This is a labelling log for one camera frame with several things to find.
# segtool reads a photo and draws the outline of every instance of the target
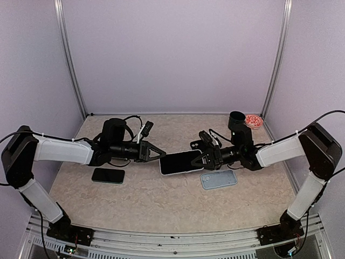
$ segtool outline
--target metal frame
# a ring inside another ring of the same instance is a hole
[[[85,102],[82,98],[82,94],[79,88],[77,76],[75,74],[75,69],[74,69],[74,65],[72,61],[72,55],[71,55],[71,50],[68,43],[67,29],[66,29],[66,23],[65,23],[65,17],[64,17],[63,2],[62,0],[54,0],[54,3],[55,3],[55,11],[56,11],[56,16],[58,20],[60,35],[63,42],[65,58],[66,58],[67,66],[68,66],[68,71],[70,73],[74,94],[77,99],[78,108],[81,113],[81,116],[85,120],[87,117],[87,110],[86,110]]]
[[[306,227],[306,217],[301,219]],[[44,220],[44,232],[48,222]],[[79,253],[74,258],[99,259],[147,259],[147,258],[183,258],[183,259],[217,259],[217,258],[257,258],[256,251],[273,245],[260,246],[257,228],[232,231],[218,231],[213,233],[189,234],[159,234],[139,233],[131,231],[116,231],[100,228],[95,230],[94,239],[90,247],[78,246]],[[323,259],[331,259],[327,253],[327,240],[318,215],[309,217],[308,236],[315,235],[322,246],[319,246]],[[73,246],[60,240],[45,236],[46,247],[49,250],[63,250],[65,245]],[[43,246],[40,232],[40,217],[33,215],[27,226],[22,240],[19,259],[29,258],[33,245]]]
[[[282,18],[277,55],[275,56],[274,67],[273,67],[273,72],[271,75],[270,85],[268,87],[267,96],[266,96],[266,99],[264,102],[264,107],[263,107],[263,110],[261,112],[261,116],[264,119],[267,116],[268,109],[269,109],[270,104],[272,102],[275,86],[277,83],[277,78],[278,78],[278,74],[279,74],[280,64],[282,61],[282,55],[283,55],[283,51],[284,51],[287,31],[288,31],[288,27],[289,27],[289,23],[290,23],[291,9],[292,9],[292,0],[285,0],[284,14],[283,14],[283,18]]]

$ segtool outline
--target white smartphone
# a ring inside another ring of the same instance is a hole
[[[160,158],[160,170],[162,175],[190,173],[200,171],[204,168],[192,166],[193,159],[201,155],[201,151],[189,150],[179,153],[167,154],[165,157]]]

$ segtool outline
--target black smartphone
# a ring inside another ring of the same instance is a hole
[[[93,171],[91,180],[94,182],[123,183],[125,171],[118,169],[96,168]]]
[[[162,175],[189,173],[203,168],[192,166],[191,162],[201,154],[201,151],[190,150],[180,153],[167,154],[160,158],[160,170]]]

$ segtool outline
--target black cylinder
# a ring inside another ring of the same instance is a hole
[[[237,147],[225,147],[220,150],[224,164],[233,164],[240,158],[239,149]]]
[[[112,153],[113,158],[127,158],[138,159],[140,152],[140,144],[134,142],[120,143],[111,145],[109,151]]]
[[[229,128],[229,130],[232,131],[232,129],[235,125],[244,124],[245,119],[246,119],[246,115],[244,115],[241,112],[233,111],[230,113],[229,123],[228,123],[227,127]]]

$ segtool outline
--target black camera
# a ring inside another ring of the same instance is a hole
[[[112,118],[106,120],[102,132],[93,139],[94,148],[99,153],[93,163],[102,165],[105,162],[110,162],[112,158],[133,159],[134,162],[150,162],[164,157],[166,153],[163,150],[148,141],[142,140],[148,136],[152,127],[153,123],[147,121],[138,136],[135,136],[125,119]],[[130,140],[124,140],[126,131],[130,135]]]

